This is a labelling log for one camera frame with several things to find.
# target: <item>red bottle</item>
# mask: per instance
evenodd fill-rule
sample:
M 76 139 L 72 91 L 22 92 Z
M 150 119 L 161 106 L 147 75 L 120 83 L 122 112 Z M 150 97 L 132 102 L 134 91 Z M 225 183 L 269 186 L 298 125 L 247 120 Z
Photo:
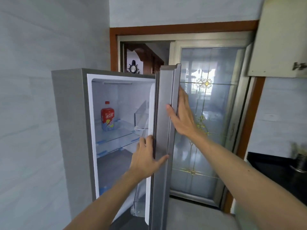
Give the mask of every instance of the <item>red bottle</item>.
M 102 129 L 104 131 L 110 131 L 114 129 L 114 109 L 108 107 L 110 104 L 109 101 L 106 101 L 105 104 L 107 105 L 107 108 L 101 110 Z

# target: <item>black countertop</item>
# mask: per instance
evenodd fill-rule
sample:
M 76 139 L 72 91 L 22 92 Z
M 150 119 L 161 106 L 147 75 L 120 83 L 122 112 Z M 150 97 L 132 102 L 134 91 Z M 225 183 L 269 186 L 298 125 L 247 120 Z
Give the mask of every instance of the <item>black countertop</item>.
M 248 162 L 256 170 L 281 185 L 307 205 L 307 173 L 290 168 L 290 158 L 248 152 Z

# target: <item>person's right arm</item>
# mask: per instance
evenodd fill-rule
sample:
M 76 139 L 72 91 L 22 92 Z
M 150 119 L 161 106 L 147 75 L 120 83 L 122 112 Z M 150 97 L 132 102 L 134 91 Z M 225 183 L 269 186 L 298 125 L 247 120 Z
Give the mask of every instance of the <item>person's right arm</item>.
M 238 156 L 208 139 L 194 123 L 188 95 L 179 91 L 178 117 L 167 112 L 178 131 L 201 151 L 236 201 L 261 229 L 307 229 L 307 207 L 291 193 L 249 166 Z

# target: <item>tile floor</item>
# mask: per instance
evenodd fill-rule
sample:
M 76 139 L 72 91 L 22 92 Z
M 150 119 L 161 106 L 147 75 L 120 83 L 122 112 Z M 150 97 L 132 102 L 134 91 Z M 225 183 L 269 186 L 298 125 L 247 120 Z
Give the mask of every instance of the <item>tile floor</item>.
M 167 218 L 167 230 L 239 230 L 231 215 L 172 198 Z

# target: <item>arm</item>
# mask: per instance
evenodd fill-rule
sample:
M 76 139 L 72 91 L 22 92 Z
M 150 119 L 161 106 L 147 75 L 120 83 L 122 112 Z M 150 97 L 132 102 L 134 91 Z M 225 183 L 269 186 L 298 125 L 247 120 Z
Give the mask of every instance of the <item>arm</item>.
M 130 169 L 119 181 L 84 211 L 76 216 L 64 230 L 105 230 L 111 225 L 115 215 L 136 185 L 150 177 L 168 159 L 168 155 L 159 161 L 153 159 L 152 136 L 146 141 L 143 137 L 132 156 Z
M 261 229 L 307 229 L 307 207 L 242 159 L 214 143 L 194 123 L 188 95 L 179 91 L 178 116 L 167 112 L 176 130 L 187 136 L 206 157 L 236 201 Z

